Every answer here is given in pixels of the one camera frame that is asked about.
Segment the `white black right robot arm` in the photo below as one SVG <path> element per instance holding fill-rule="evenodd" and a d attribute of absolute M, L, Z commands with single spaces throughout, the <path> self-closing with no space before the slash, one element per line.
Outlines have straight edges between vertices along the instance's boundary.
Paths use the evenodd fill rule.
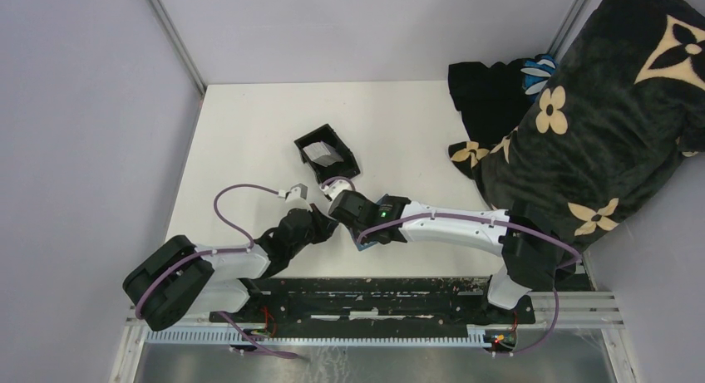
<path fill-rule="evenodd" d="M 352 189 L 329 195 L 328 214 L 344 225 L 357 244 L 449 243 L 475 248 L 502 259 L 480 301 L 481 315 L 491 323 L 509 317 L 530 292 L 548 292 L 559 269 L 580 260 L 549 222 L 531 205 L 512 209 L 463 211 L 385 195 L 372 202 Z"/>

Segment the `blue leather card holder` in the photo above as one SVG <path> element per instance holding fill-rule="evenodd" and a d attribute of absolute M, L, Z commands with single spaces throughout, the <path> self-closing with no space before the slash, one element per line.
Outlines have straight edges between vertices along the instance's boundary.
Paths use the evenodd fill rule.
<path fill-rule="evenodd" d="M 377 241 L 358 242 L 358 241 L 357 241 L 357 239 L 358 239 L 358 234 L 355 234 L 352 230 L 350 230 L 349 233 L 350 233 L 350 235 L 351 235 L 353 244 L 355 245 L 356 249 L 357 249 L 359 252 L 362 252 L 362 251 L 364 251 L 364 250 L 367 250 L 367 249 L 369 249 L 369 248 L 372 248 L 372 247 L 378 245 L 378 242 L 377 242 Z"/>

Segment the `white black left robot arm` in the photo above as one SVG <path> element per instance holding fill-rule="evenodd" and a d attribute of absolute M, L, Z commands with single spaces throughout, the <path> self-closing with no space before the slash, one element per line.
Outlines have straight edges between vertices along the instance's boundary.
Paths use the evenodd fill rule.
<path fill-rule="evenodd" d="M 172 327 L 185 316 L 215 311 L 251 322 L 262 302 L 246 281 L 281 273 L 305 247 L 327 241 L 337 227 L 337 221 L 311 207 L 290 209 L 251 248 L 198 246 L 183 234 L 175 235 L 127 275 L 122 289 L 136 317 L 153 331 Z"/>

